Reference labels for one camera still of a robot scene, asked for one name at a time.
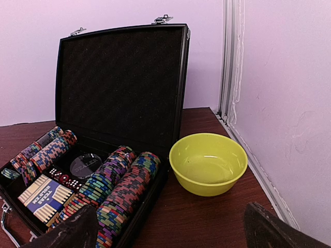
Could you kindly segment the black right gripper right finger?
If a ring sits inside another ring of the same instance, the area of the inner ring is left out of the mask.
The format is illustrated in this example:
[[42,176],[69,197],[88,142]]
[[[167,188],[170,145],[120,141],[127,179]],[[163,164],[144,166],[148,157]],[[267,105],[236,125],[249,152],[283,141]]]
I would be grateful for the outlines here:
[[329,247],[289,226],[257,202],[246,206],[244,230],[248,247]]

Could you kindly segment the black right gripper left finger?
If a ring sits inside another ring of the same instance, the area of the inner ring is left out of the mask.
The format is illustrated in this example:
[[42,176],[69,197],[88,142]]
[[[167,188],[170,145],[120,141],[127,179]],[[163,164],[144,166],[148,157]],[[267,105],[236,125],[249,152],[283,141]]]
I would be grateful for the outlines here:
[[56,228],[23,247],[95,247],[98,228],[96,209],[86,205]]

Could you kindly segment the clear dealer button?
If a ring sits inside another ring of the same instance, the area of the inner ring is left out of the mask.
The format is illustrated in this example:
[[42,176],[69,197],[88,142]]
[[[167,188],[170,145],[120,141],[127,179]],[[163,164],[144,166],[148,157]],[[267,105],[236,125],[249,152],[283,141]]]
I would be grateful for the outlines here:
[[75,158],[70,164],[70,172],[81,179],[90,177],[100,166],[102,159],[93,153],[86,153]]

